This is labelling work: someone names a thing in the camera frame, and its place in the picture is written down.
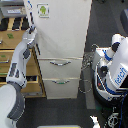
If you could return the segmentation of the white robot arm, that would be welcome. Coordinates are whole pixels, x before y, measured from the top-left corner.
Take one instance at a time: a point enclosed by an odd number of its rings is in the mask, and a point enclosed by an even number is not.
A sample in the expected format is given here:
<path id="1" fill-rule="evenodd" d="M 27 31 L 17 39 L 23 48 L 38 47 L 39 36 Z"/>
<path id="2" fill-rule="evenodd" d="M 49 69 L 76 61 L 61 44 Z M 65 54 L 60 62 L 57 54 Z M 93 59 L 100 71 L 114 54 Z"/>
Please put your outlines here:
<path id="1" fill-rule="evenodd" d="M 0 87 L 0 128 L 17 128 L 16 123 L 24 112 L 25 98 L 21 90 L 27 84 L 26 65 L 31 58 L 30 49 L 35 45 L 36 35 L 35 27 L 27 29 L 14 50 L 6 85 Z"/>

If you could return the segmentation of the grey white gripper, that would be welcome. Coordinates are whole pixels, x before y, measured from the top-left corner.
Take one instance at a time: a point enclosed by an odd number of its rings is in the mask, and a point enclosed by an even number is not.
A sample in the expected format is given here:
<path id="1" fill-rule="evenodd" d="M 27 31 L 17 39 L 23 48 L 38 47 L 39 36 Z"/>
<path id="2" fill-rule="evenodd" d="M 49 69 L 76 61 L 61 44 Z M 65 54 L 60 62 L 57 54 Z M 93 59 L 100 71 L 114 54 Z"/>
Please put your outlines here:
<path id="1" fill-rule="evenodd" d="M 36 44 L 36 28 L 29 28 L 23 34 L 22 40 L 27 44 L 29 48 L 32 48 Z"/>

